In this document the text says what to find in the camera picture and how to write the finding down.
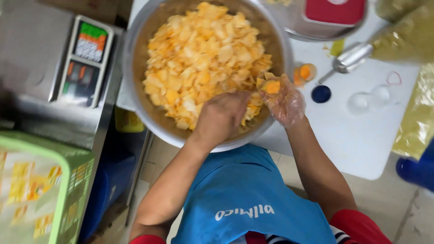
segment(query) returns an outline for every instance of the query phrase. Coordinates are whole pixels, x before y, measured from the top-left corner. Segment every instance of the stainless steel bowl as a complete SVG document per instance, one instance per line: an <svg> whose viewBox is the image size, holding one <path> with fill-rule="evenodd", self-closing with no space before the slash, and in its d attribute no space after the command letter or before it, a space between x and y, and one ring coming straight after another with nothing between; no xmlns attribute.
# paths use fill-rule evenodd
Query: stainless steel bowl
<svg viewBox="0 0 434 244"><path fill-rule="evenodd" d="M164 116L165 110L154 106L149 96L143 92L142 81L145 79L146 61L149 58L148 40L167 22L168 17L194 10L203 1L149 0L131 25L124 47L124 78L136 106L137 115L154 134L177 147L184 145L191 131L176 128L175 121ZM292 77L293 55L289 38L283 27L258 0L208 0L208 2L227 6L230 14L244 13L252 26L259 29L258 39L263 41L266 53L273 56L271 72L275 75L287 73ZM261 113L249 121L242 131L218 145L213 152L227 151L247 144L263 134L273 122L268 108L263 106Z"/></svg>

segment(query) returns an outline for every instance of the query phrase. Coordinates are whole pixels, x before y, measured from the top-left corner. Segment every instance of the blue bottle cap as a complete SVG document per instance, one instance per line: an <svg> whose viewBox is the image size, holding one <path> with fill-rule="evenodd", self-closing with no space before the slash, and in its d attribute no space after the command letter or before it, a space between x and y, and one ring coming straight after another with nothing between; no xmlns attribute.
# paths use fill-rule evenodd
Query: blue bottle cap
<svg viewBox="0 0 434 244"><path fill-rule="evenodd" d="M329 87L319 85L312 90L312 100L316 103L324 103L330 100L332 91Z"/></svg>

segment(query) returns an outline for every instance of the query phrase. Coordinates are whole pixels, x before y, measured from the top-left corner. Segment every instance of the person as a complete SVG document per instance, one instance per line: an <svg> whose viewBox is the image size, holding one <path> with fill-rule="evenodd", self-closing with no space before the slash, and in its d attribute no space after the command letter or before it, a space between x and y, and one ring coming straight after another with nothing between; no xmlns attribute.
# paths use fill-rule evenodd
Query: person
<svg viewBox="0 0 434 244"><path fill-rule="evenodd" d="M267 150L245 145L210 153L238 131L248 92L206 102L196 129L143 197L131 244L391 243L358 211L350 187L321 149L302 94L283 76L278 94L260 92L285 128L308 200L295 195Z"/></svg>

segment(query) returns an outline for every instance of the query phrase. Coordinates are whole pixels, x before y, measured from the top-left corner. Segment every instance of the digital scale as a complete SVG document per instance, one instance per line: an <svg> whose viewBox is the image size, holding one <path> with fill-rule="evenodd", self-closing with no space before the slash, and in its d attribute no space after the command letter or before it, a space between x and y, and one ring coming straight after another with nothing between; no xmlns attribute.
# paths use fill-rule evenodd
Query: digital scale
<svg viewBox="0 0 434 244"><path fill-rule="evenodd" d="M57 102L95 108L107 68L113 42L113 29L77 15Z"/></svg>

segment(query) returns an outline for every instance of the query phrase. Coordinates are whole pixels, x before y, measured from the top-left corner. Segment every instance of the white table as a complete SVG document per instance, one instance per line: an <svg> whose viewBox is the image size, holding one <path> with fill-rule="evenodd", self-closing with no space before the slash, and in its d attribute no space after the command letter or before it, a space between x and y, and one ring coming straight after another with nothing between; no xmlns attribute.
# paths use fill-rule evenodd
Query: white table
<svg viewBox="0 0 434 244"><path fill-rule="evenodd" d="M147 1L134 0L130 23ZM373 6L369 9L366 24L347 38L346 46L355 41L368 40L376 30L387 24L375 15ZM326 103L316 104L310 98L310 92L316 80L332 68L332 57L327 55L327 50L323 50L324 45L331 48L332 43L297 40L291 40L291 43L296 62L313 63L318 69L316 79L301 92L307 103L306 115L321 147L340 171L369 180L377 179L383 173L420 67L368 60L353 73L335 74L326 81L325 85L332 90L332 98ZM402 85L396 89L400 98L396 105L361 116L348 113L346 103L352 94L370 92L378 85L386 85L387 76L394 71L402 80ZM393 75L390 82L396 82L397 77ZM278 123L274 123L252 143L281 154L293 155L285 131Z"/></svg>

